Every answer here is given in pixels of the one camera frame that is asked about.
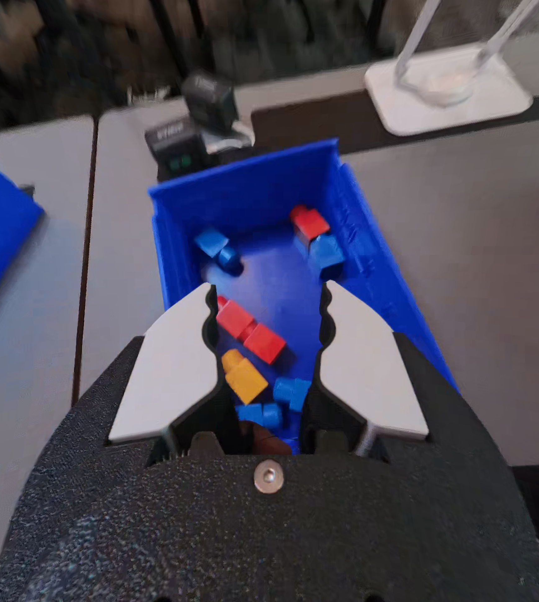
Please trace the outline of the blue mega block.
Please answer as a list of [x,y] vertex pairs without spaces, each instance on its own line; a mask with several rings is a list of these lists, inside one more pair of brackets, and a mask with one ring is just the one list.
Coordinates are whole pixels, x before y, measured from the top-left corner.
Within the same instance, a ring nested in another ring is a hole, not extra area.
[[236,406],[239,420],[256,423],[268,430],[283,426],[283,411],[279,403],[251,403]]
[[338,279],[345,264],[345,256],[338,239],[332,234],[316,237],[309,246],[307,264],[315,277],[322,282]]
[[194,237],[195,245],[221,270],[230,275],[243,271],[241,254],[230,238],[213,227],[208,227]]
[[279,377],[274,382],[273,399],[287,405],[292,412],[302,413],[310,388],[310,380]]

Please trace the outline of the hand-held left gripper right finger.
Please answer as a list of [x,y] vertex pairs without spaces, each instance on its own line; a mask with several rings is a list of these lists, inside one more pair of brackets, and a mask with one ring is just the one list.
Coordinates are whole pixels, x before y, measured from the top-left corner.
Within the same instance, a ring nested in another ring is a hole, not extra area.
[[387,322],[335,281],[323,284],[319,312],[304,453],[317,451],[320,431],[343,435],[353,454],[368,454],[381,436],[426,440],[429,428]]

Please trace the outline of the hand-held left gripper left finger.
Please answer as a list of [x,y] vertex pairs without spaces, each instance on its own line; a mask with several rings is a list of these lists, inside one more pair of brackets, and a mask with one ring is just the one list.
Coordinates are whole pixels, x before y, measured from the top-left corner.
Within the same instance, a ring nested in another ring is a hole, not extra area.
[[111,444],[162,438],[171,452],[212,432],[235,453],[235,403],[218,343],[217,290],[203,283],[145,333],[113,425]]

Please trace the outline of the black charger box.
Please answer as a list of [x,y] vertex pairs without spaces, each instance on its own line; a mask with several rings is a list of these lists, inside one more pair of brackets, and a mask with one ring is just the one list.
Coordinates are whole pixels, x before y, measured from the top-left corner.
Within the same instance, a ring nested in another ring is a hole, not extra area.
[[158,182],[197,173],[211,166],[202,131],[189,116],[148,129],[144,139],[158,165]]

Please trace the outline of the orange mega block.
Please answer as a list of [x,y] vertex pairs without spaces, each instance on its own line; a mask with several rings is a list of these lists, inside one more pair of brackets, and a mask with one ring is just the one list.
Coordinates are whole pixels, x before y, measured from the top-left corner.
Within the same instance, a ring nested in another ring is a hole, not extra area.
[[251,361],[236,349],[224,353],[221,361],[226,381],[243,405],[258,402],[269,383]]

